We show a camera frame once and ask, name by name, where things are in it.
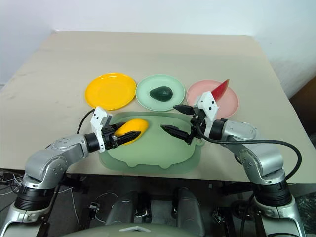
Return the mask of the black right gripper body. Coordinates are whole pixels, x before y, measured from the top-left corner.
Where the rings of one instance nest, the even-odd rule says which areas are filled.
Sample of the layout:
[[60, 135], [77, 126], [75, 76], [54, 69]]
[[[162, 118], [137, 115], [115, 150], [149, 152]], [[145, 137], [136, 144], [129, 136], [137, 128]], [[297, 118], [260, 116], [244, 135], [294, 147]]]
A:
[[191, 132], [190, 138], [198, 138], [201, 139], [204, 136], [204, 132], [206, 129], [205, 117], [206, 114], [203, 109], [199, 109], [198, 107], [190, 106], [190, 113], [193, 116], [191, 119]]

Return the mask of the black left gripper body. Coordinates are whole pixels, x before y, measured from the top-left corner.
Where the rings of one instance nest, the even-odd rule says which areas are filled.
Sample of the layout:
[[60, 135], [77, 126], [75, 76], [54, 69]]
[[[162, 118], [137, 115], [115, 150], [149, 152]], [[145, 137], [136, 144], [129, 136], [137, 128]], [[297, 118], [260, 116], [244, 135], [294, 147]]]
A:
[[116, 124], [106, 125], [101, 129], [101, 135], [104, 141], [105, 150], [110, 150], [118, 147], [117, 138], [114, 133], [118, 130]]

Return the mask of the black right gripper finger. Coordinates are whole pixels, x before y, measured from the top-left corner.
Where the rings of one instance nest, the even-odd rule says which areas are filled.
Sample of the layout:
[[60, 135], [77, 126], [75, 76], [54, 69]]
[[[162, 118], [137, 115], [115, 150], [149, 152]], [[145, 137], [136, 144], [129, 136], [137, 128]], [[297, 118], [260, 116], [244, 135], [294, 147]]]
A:
[[160, 127], [169, 135], [185, 141], [188, 145], [192, 143], [192, 140], [193, 140], [192, 131], [190, 131], [190, 133], [187, 133], [185, 131], [180, 130], [178, 127], [175, 127], [172, 125], [161, 125]]
[[185, 115], [194, 115], [195, 114], [193, 107], [191, 107], [189, 105], [179, 104], [179, 105], [174, 105], [173, 108], [175, 110], [179, 111], [180, 113], [185, 114]]

